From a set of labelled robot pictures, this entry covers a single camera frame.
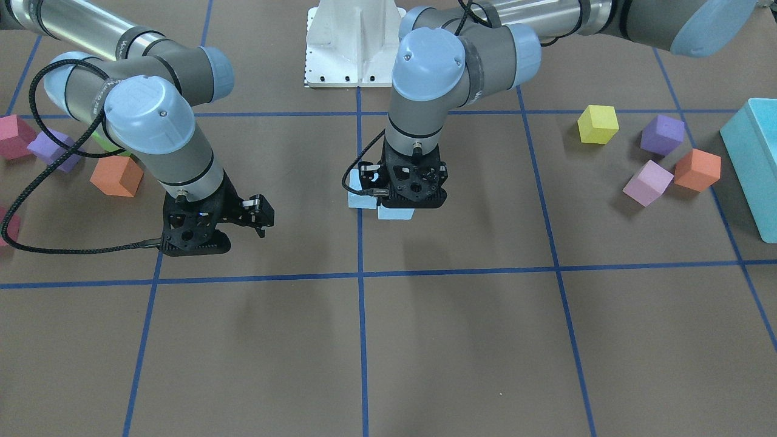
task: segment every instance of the yellow foam block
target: yellow foam block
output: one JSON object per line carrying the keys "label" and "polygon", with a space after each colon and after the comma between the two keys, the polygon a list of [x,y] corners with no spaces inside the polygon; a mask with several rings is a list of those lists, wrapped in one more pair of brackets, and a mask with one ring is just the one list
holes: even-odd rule
{"label": "yellow foam block", "polygon": [[607,144],[618,133],[618,117],[614,107],[589,105],[577,119],[580,140],[588,144]]}

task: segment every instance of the purple foam block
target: purple foam block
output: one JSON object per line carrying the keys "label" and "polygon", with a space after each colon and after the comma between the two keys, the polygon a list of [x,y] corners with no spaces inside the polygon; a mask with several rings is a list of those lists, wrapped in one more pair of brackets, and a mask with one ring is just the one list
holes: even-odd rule
{"label": "purple foam block", "polygon": [[[55,137],[59,139],[59,141],[64,142],[66,145],[75,144],[72,138],[68,137],[67,135],[52,129],[49,130],[52,134],[54,134]],[[51,138],[48,138],[48,136],[43,132],[38,134],[38,137],[35,138],[35,141],[31,142],[30,145],[27,146],[27,149],[35,154],[35,156],[40,158],[41,161],[46,163],[46,165],[51,165],[51,163],[57,160],[57,158],[62,156],[65,152],[62,147],[51,141]],[[81,156],[73,155],[70,158],[67,158],[64,163],[62,163],[62,165],[57,169],[69,173],[70,170],[73,170],[73,167],[80,159]]]}
{"label": "purple foam block", "polygon": [[18,115],[0,117],[0,156],[10,160],[29,156],[28,144],[35,131]]}
{"label": "purple foam block", "polygon": [[658,115],[642,131],[640,147],[648,152],[669,155],[685,141],[685,123],[665,115]]}
{"label": "purple foam block", "polygon": [[647,206],[664,193],[672,178],[674,178],[672,173],[653,161],[648,161],[626,184],[623,192],[642,206]]}

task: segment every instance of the silver arm tube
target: silver arm tube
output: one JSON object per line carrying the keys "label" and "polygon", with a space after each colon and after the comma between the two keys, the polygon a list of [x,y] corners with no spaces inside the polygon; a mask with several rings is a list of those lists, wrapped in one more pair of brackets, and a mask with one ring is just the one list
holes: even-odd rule
{"label": "silver arm tube", "polygon": [[610,19],[612,0],[493,0],[472,10],[484,19],[498,17],[503,26],[525,24],[541,39],[548,39],[599,32]]}
{"label": "silver arm tube", "polygon": [[67,41],[108,61],[142,56],[154,42],[165,39],[157,30],[138,26],[86,0],[7,0],[3,3],[0,30],[31,30]]}

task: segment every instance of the cable connector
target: cable connector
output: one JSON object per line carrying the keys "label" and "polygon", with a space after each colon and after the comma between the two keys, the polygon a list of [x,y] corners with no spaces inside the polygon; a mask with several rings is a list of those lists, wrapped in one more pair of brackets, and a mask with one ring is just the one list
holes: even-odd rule
{"label": "cable connector", "polygon": [[367,196],[373,196],[376,198],[386,198],[389,196],[388,188],[368,188],[367,190],[362,191],[364,191]]}

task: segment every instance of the grid lines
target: grid lines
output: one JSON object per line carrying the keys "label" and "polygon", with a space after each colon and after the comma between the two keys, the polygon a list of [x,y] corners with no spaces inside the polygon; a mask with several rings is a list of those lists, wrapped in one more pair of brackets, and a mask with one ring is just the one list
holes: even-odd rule
{"label": "grid lines", "polygon": [[[214,6],[214,0],[209,0],[207,4],[207,12],[204,21],[203,32],[200,40],[200,45],[205,45],[207,42],[207,34],[211,21],[211,13]],[[38,47],[41,42],[41,37],[38,36],[35,40],[33,48],[30,52],[30,56],[27,60],[26,66],[19,78],[16,90],[13,93],[11,102],[5,115],[10,115],[16,105],[23,82],[29,74],[30,66],[33,63],[33,59],[36,55]],[[685,122],[685,114],[734,114],[737,110],[684,110],[681,107],[679,99],[674,91],[674,87],[671,84],[670,77],[661,61],[658,50],[653,49],[657,63],[664,75],[667,86],[670,90],[670,94],[675,103],[674,109],[656,109],[656,110],[637,110],[637,109],[624,109],[616,110],[619,114],[677,114]],[[587,386],[585,383],[584,370],[582,361],[580,359],[580,352],[578,350],[577,338],[574,332],[573,319],[571,314],[570,305],[566,298],[566,289],[563,281],[563,272],[565,271],[611,271],[611,270],[637,270],[637,269],[666,269],[666,268],[704,268],[704,267],[724,267],[724,266],[738,266],[743,272],[743,275],[747,281],[748,287],[756,303],[757,309],[761,315],[766,330],[771,338],[772,345],[777,351],[777,338],[775,338],[774,330],[770,324],[767,314],[764,310],[761,300],[758,296],[758,292],[751,280],[751,276],[747,269],[747,266],[751,265],[776,265],[777,259],[765,259],[765,260],[744,260],[741,256],[739,247],[733,233],[730,229],[730,224],[726,220],[726,216],[723,213],[723,209],[720,205],[720,200],[712,189],[713,198],[716,203],[716,207],[720,214],[726,232],[729,236],[734,253],[736,254],[736,260],[724,260],[724,261],[702,261],[702,262],[678,262],[678,263],[652,263],[652,264],[592,264],[592,265],[561,265],[559,262],[558,253],[556,252],[556,242],[552,232],[551,218],[545,203],[545,195],[542,189],[542,179],[540,176],[535,150],[533,147],[533,141],[531,139],[531,129],[529,126],[528,115],[554,115],[554,114],[581,114],[583,110],[529,110],[524,105],[524,99],[520,86],[517,88],[517,98],[520,103],[520,110],[452,110],[452,115],[515,115],[520,116],[524,129],[526,132],[526,138],[528,141],[529,153],[531,155],[532,168],[535,172],[535,182],[538,190],[538,197],[540,205],[542,207],[543,218],[545,220],[545,227],[549,239],[549,248],[552,255],[552,266],[536,266],[536,267],[509,267],[509,268],[480,268],[480,269],[446,269],[446,270],[424,270],[424,271],[365,271],[364,270],[364,217],[361,209],[357,210],[357,270],[335,273],[323,273],[323,274],[280,274],[280,275],[254,275],[254,276],[233,276],[233,277],[202,277],[202,278],[160,278],[160,272],[162,270],[162,263],[164,257],[161,253],[158,253],[155,264],[155,270],[153,275],[149,279],[130,279],[130,280],[116,280],[116,281],[69,281],[69,282],[27,282],[27,283],[8,283],[0,284],[0,290],[36,290],[42,288],[82,288],[82,287],[122,287],[128,285],[149,285],[149,297],[148,305],[145,314],[145,320],[141,332],[140,344],[138,347],[137,362],[134,370],[134,376],[131,382],[131,393],[127,402],[127,414],[124,421],[123,437],[129,437],[131,431],[131,423],[134,412],[134,405],[137,399],[138,387],[141,378],[141,371],[143,366],[143,360],[145,356],[145,346],[148,341],[148,335],[151,329],[152,314],[154,309],[155,297],[157,294],[159,285],[179,285],[179,284],[219,284],[229,282],[263,282],[263,281],[311,281],[311,280],[329,280],[329,279],[344,279],[344,278],[356,278],[358,281],[358,294],[357,304],[359,309],[359,324],[360,324],[360,360],[361,360],[361,400],[362,400],[362,432],[364,437],[369,436],[369,407],[368,407],[368,350],[367,350],[367,332],[366,332],[366,305],[365,305],[365,293],[364,293],[364,280],[365,278],[390,278],[390,277],[408,277],[408,276],[442,276],[442,275],[479,275],[479,274],[529,274],[529,273],[555,273],[557,284],[559,286],[559,293],[563,304],[563,311],[566,318],[567,330],[570,336],[570,345],[572,348],[573,356],[575,359],[577,374],[580,383],[581,396],[584,401],[584,407],[586,410],[587,420],[589,424],[589,431],[592,437],[596,437],[596,427],[594,420],[594,412],[591,408],[591,402],[588,397]],[[356,90],[356,110],[355,111],[333,111],[333,112],[304,112],[304,111],[290,111],[290,112],[234,112],[234,113],[214,113],[203,112],[195,113],[196,117],[355,117],[357,124],[357,153],[362,148],[362,119],[363,117],[385,117],[388,113],[386,111],[362,111],[362,95],[361,89]],[[43,119],[69,119],[67,115],[61,114],[47,114],[41,116]],[[29,115],[22,115],[22,118],[30,119]],[[696,148],[695,139],[688,124],[685,124],[686,130],[690,142],[694,148]]]}

